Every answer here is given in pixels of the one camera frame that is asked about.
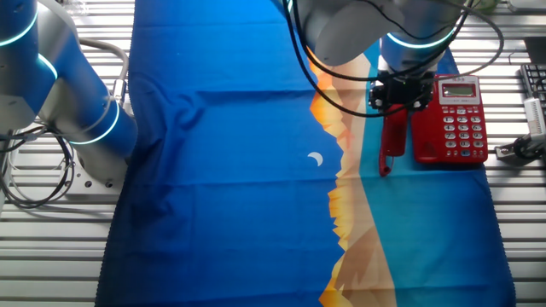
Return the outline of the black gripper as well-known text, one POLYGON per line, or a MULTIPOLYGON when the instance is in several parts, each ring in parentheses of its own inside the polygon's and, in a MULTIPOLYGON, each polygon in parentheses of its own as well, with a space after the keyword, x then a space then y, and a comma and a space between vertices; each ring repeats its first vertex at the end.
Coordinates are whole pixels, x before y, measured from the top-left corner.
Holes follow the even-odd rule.
POLYGON ((433 99, 433 83, 419 78, 397 80, 380 76, 381 83, 372 83, 369 92, 369 105, 383 111, 385 107, 410 104, 413 112, 423 111, 433 99))

